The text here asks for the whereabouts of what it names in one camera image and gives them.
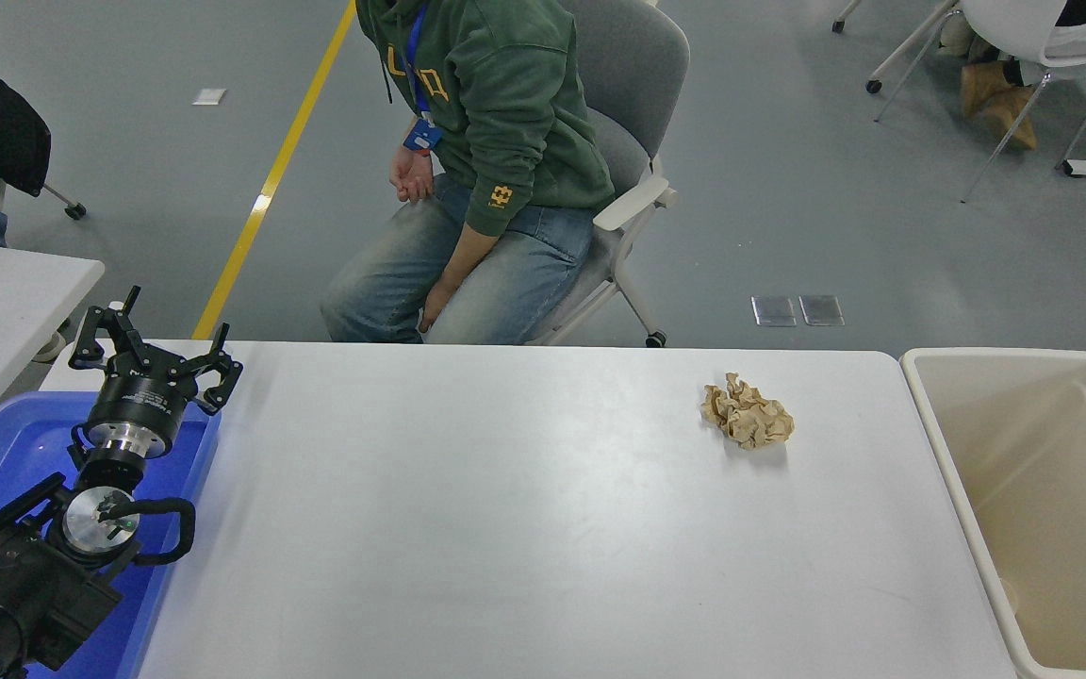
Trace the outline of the person's right hand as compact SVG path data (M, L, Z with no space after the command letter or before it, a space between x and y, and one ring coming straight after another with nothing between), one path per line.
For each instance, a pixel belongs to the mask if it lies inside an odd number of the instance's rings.
M434 158L430 152L397 146L389 164L388 181L395 189L397 202L417 203L434 196Z

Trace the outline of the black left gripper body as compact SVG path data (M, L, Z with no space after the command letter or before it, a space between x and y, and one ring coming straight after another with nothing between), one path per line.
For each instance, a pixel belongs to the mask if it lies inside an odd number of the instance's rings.
M175 436L193 399L193 378L172 378L168 370L156 377L135 370L103 367L105 382L86 420L86 430L106 433L111 425L130 424L156 436Z

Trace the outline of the person's left hand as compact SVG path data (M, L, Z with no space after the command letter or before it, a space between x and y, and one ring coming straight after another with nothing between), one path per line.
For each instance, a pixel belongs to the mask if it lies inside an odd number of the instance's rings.
M455 282L455 280L445 278L445 276L431 287L425 298L425 305L421 309L418 325L420 334L426 335L434 327L435 320L439 319L440 314L443 313L443 310L447 306L453 296L456 294L458 288L460 288L460 282Z

